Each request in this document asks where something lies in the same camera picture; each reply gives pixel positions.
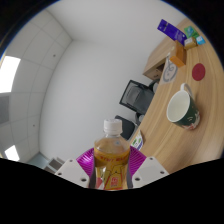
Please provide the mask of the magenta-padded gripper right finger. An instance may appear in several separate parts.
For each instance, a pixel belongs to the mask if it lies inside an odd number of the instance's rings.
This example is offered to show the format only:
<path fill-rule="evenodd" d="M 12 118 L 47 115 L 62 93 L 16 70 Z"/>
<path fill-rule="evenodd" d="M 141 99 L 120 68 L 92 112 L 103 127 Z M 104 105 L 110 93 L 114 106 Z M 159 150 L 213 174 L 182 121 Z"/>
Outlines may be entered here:
<path fill-rule="evenodd" d="M 129 189 L 143 187 L 167 175 L 168 172 L 155 157 L 146 157 L 137 149 L 130 148 L 127 171 Z"/>

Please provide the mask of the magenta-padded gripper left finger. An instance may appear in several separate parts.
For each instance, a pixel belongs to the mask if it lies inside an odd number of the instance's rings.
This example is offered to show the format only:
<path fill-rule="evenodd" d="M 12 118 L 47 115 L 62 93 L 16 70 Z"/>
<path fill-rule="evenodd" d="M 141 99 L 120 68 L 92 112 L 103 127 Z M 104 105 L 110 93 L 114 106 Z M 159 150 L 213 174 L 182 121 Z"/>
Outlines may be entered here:
<path fill-rule="evenodd" d="M 94 188 L 96 181 L 94 149 L 87 150 L 76 159 L 68 159 L 55 175 L 78 186 Z"/>

